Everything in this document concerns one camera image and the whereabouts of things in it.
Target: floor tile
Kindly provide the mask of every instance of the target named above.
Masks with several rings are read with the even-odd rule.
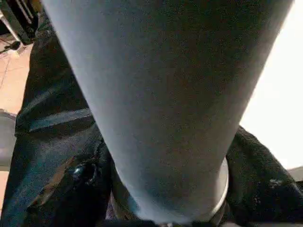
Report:
[[[0,89],[2,87],[2,82],[3,82],[3,79],[4,79],[4,75],[5,75],[4,72],[0,72]]]
[[[3,198],[4,198],[4,193],[5,193],[5,186],[6,186],[6,181],[8,180],[9,173],[6,171],[0,171],[0,209],[2,209],[3,206]]]
[[[7,46],[7,45],[8,45],[7,43],[0,40],[0,51],[3,51],[4,47]],[[3,59],[4,57],[9,57],[9,52],[8,51],[0,54],[0,59]]]
[[[29,68],[7,71],[0,88],[0,108],[17,114],[22,106]]]
[[[9,56],[0,55],[0,73],[5,72],[9,62]]]
[[[29,52],[23,52],[20,56],[10,56],[6,71],[29,67]]]

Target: white wall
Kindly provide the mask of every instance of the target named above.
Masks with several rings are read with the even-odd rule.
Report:
[[[303,0],[284,22],[241,125],[285,168],[303,166]]]

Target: gray cylindrical object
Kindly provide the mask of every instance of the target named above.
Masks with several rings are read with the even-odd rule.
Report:
[[[137,216],[204,220],[222,200],[222,161],[291,2],[44,0]]]
[[[8,171],[13,156],[16,117],[0,109],[0,171]]]

